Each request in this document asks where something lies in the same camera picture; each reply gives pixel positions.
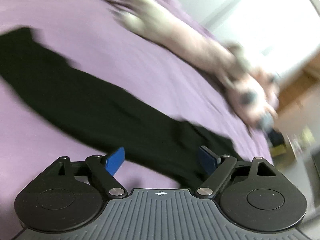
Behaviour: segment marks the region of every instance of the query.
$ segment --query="gray ribbed platform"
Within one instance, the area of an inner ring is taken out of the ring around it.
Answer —
[[[211,200],[188,190],[135,189],[131,196],[111,200],[90,225],[63,234],[27,229],[17,240],[307,240],[296,229],[259,234],[229,222]]]

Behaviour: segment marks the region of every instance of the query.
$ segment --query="metal rivet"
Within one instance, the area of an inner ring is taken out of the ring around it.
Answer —
[[[121,196],[124,194],[124,190],[119,187],[114,187],[111,190],[109,190],[109,194],[113,196]]]
[[[201,187],[200,189],[197,190],[197,192],[199,195],[202,195],[202,196],[210,196],[213,193],[212,189],[207,187]]]

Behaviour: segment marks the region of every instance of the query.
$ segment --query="black circular pad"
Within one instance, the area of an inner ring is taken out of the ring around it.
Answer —
[[[25,227],[57,233],[88,223],[102,204],[98,190],[74,177],[39,176],[18,194],[14,207]]]
[[[284,203],[284,197],[277,191],[271,189],[256,189],[247,196],[248,202],[255,208],[262,210],[273,210]]]
[[[70,206],[75,200],[75,195],[62,188],[49,189],[42,192],[37,201],[45,209],[59,210]]]

